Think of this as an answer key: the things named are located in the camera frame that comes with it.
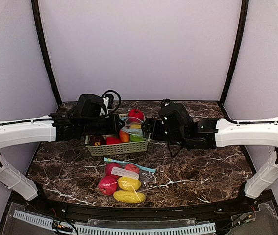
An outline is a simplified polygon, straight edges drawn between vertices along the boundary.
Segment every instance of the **brown marble surface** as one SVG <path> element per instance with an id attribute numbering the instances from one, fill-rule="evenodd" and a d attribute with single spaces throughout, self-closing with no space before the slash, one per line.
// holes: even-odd
<path id="1" fill-rule="evenodd" d="M 183 101 L 194 120 L 222 118 L 216 102 Z M 60 111 L 75 103 L 65 103 Z M 146 117 L 158 117 L 158 101 L 124 101 L 117 111 L 128 113 L 142 110 Z M 42 143 L 31 165 L 28 177 L 39 182 L 49 199 L 108 207 L 172 207 L 216 202 L 235 198 L 239 186 L 252 176 L 239 146 L 216 150 L 182 150 L 169 155 L 167 145 L 150 142 L 147 152 L 110 156 L 120 161 L 134 162 L 157 172 L 150 182 L 143 204 L 124 204 L 112 197 L 99 195 L 95 189 L 104 173 L 104 156 L 92 157 L 83 140 Z"/>

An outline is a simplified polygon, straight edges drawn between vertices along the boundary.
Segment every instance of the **white wall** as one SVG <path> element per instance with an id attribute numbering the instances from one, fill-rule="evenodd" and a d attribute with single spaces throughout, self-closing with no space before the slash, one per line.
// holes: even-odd
<path id="1" fill-rule="evenodd" d="M 238 63 L 225 103 L 233 119 L 278 116 L 278 0 L 250 1 Z M 267 147 L 249 147 L 259 169 Z M 278 203 L 278 180 L 272 186 Z"/>
<path id="2" fill-rule="evenodd" d="M 30 0 L 0 0 L 0 120 L 39 117 L 57 105 L 39 49 Z M 4 149 L 25 173 L 37 144 Z M 0 183 L 0 221 L 10 191 Z"/>
<path id="3" fill-rule="evenodd" d="M 125 100 L 219 100 L 241 0 L 41 0 L 64 101 L 120 92 Z"/>

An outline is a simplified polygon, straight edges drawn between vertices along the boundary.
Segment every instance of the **fruit basket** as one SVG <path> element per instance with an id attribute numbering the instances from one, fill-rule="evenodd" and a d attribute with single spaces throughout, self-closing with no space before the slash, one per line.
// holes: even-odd
<path id="1" fill-rule="evenodd" d="M 128 114 L 119 114 L 119 118 L 127 117 Z M 89 137 L 85 137 L 85 144 L 88 144 Z M 145 152 L 148 149 L 149 140 L 140 142 L 120 143 L 101 146 L 86 146 L 87 150 L 94 156 L 107 156 L 115 154 Z"/>

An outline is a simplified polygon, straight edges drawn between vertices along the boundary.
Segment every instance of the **yellow fruit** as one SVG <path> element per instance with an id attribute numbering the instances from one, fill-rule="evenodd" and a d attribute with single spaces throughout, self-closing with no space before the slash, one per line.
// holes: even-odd
<path id="1" fill-rule="evenodd" d="M 139 125 L 139 124 L 131 125 L 130 129 L 141 129 L 141 125 Z"/>
<path id="2" fill-rule="evenodd" d="M 128 177 L 120 177 L 118 179 L 118 185 L 125 191 L 137 191 L 141 186 L 141 182 Z"/>
<path id="3" fill-rule="evenodd" d="M 145 195 L 140 192 L 117 191 L 114 193 L 114 198 L 119 202 L 140 203 L 144 202 Z"/>

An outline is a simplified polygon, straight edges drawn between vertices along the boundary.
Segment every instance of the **green fruit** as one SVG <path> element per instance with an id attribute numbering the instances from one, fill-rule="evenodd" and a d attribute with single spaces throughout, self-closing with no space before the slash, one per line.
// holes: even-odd
<path id="1" fill-rule="evenodd" d="M 130 141 L 131 142 L 141 142 L 141 141 L 144 141 L 144 138 L 142 136 L 130 135 Z"/>
<path id="2" fill-rule="evenodd" d="M 145 195 L 140 192 L 117 191 L 114 193 L 114 198 L 119 202 L 140 203 L 144 202 Z"/>
<path id="3" fill-rule="evenodd" d="M 118 179 L 118 185 L 125 191 L 137 191 L 141 186 L 141 182 L 129 177 L 120 177 Z"/>

